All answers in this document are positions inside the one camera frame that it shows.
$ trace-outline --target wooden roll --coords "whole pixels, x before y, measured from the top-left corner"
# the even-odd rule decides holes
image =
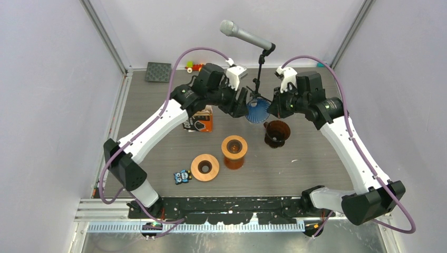
[[[191,163],[192,175],[199,181],[210,181],[219,173],[219,162],[210,154],[201,154]]]
[[[247,142],[238,135],[230,135],[222,141],[223,162],[228,169],[236,170],[244,165],[244,156],[247,153]]]

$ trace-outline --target brown glass mug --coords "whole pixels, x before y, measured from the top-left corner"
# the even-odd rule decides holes
[[[264,128],[266,129],[264,141],[273,149],[284,146],[290,136],[289,126],[281,120],[265,122]]]

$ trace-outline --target silver microphone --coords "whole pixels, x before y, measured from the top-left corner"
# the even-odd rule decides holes
[[[222,23],[220,23],[220,31],[229,37],[239,38],[245,42],[248,42],[255,46],[259,46],[260,48],[263,48],[267,51],[273,51],[275,49],[275,45],[272,42],[251,34],[242,28],[239,28],[238,25],[230,20],[224,20],[222,21]]]

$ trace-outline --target microphone stand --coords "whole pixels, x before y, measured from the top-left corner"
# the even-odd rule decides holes
[[[259,69],[258,69],[258,77],[253,79],[253,82],[255,83],[255,90],[253,91],[252,89],[250,89],[250,87],[247,87],[250,91],[251,91],[251,97],[253,99],[261,97],[267,101],[269,101],[271,103],[270,100],[266,99],[265,97],[261,96],[261,94],[259,94],[259,87],[261,85],[261,70],[263,68],[263,64],[265,63],[265,57],[270,55],[271,52],[273,52],[276,48],[275,44],[271,44],[271,48],[269,50],[263,50],[263,52],[261,53],[261,55],[259,56]]]

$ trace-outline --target brown cardboard box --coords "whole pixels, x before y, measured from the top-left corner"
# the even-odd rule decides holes
[[[205,109],[194,114],[183,123],[183,129],[189,132],[212,132],[212,107],[207,105]]]

